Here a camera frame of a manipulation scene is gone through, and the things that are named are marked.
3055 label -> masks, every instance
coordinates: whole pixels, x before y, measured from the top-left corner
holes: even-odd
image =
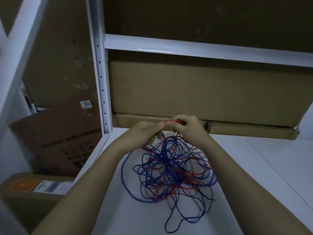
[[[91,105],[90,101],[80,102],[80,105],[81,105],[81,107],[83,107],[83,109],[92,108],[92,105]]]

blue wire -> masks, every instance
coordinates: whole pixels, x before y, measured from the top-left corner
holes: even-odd
[[[135,165],[133,167],[133,171],[139,175],[139,178],[142,176],[144,177],[144,180],[140,184],[140,193],[142,197],[145,199],[139,199],[135,197],[127,188],[125,185],[124,179],[123,179],[123,168],[125,162],[128,160],[129,156],[132,152],[130,152],[125,161],[122,164],[121,168],[121,179],[122,184],[127,190],[127,192],[130,194],[132,198],[134,198],[137,201],[144,202],[144,203],[158,203],[162,201],[165,198],[172,198],[174,201],[174,206],[171,208],[171,214],[169,218],[167,219],[165,223],[165,231],[167,233],[174,233],[178,231],[182,221],[186,220],[189,223],[196,223],[200,220],[201,217],[203,217],[209,210],[211,209],[212,202],[213,202],[213,192],[211,186],[217,183],[217,179],[214,176],[214,173],[212,169],[208,166],[208,162],[205,161],[203,156],[199,152],[191,152],[190,148],[186,144],[185,141],[177,138],[178,134],[175,137],[169,137],[166,140],[164,134],[162,133],[162,139],[163,141],[157,143],[155,146],[152,146],[150,144],[150,153],[144,153],[142,155],[141,162],[142,164]],[[188,162],[191,164],[191,160],[196,159],[198,165],[200,165],[201,168],[203,168],[203,172],[199,173],[197,176],[195,175],[188,175],[188,179],[186,180],[186,175],[184,172],[188,172],[187,164]],[[153,176],[153,171],[162,168],[163,171],[158,176]],[[203,181],[208,179],[211,176],[211,179],[208,183],[204,183]],[[187,183],[187,181],[196,180],[201,181],[201,183]],[[195,191],[194,195],[187,194],[185,191],[186,189],[182,188],[181,185],[190,185],[197,187],[197,191]],[[156,188],[163,187],[164,190],[158,194]],[[200,190],[201,187],[209,187],[211,191],[211,198],[203,194]],[[173,197],[172,192],[178,190],[177,198]],[[194,199],[194,201],[197,201],[200,203],[200,205],[203,208],[203,211],[200,216],[195,217],[184,217],[181,211],[178,208],[178,200],[179,196],[181,194],[184,194],[187,197],[190,197]],[[206,203],[205,200],[210,201],[210,205],[206,209]],[[169,222],[170,218],[173,215],[174,210],[177,209],[179,214],[182,216],[182,220],[180,221],[178,227],[174,231],[168,231],[167,230],[167,223]]]

right hand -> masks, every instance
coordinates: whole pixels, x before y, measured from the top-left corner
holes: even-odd
[[[174,121],[167,121],[165,123],[165,125],[173,127],[174,130],[182,134],[186,142],[199,149],[202,149],[207,144],[210,136],[196,116],[177,115],[173,120],[180,120],[186,123],[186,125]]]

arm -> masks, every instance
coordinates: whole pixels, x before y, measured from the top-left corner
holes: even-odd
[[[112,142],[53,208],[33,235],[89,235],[119,161],[128,152],[161,138],[164,122],[139,122]]]
[[[206,154],[218,183],[245,235],[312,234],[285,206],[247,174],[204,130],[195,116],[178,115],[166,125]]]

barcode label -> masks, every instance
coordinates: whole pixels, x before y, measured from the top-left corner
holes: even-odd
[[[81,105],[81,107],[83,107],[83,109],[92,108],[92,105],[91,105],[90,101],[80,102],[80,105]]]
[[[59,181],[49,181],[43,180],[39,183],[39,185],[33,190],[33,192],[37,193],[46,193],[53,194],[54,190],[60,185]]]

